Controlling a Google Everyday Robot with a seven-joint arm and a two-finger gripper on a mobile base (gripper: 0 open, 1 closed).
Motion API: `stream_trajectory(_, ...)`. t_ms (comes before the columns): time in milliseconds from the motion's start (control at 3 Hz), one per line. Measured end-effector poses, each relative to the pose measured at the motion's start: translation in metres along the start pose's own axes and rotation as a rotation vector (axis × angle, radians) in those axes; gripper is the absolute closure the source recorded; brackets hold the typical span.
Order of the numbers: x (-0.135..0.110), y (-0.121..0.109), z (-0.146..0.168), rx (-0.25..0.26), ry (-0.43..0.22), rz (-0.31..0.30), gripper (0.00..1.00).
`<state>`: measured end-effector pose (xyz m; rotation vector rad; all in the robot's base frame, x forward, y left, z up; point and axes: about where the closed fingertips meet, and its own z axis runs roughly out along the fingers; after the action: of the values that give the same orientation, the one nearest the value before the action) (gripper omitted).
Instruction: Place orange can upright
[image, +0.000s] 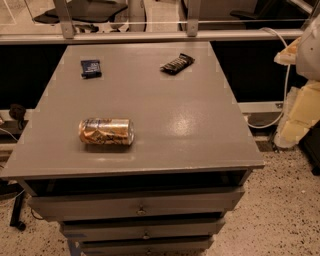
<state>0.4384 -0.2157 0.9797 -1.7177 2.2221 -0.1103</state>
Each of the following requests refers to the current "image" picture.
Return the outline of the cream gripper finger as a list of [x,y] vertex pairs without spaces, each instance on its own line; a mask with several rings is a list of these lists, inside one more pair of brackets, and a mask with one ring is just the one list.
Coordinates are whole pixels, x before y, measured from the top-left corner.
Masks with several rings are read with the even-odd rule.
[[300,40],[301,38],[297,38],[282,51],[278,52],[274,57],[274,61],[280,65],[295,65]]

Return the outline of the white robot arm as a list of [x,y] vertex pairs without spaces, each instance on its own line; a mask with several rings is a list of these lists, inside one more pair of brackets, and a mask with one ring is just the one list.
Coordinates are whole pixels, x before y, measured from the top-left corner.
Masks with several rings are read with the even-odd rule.
[[281,65],[295,65],[299,75],[320,81],[320,15],[304,30],[301,37],[274,57]]

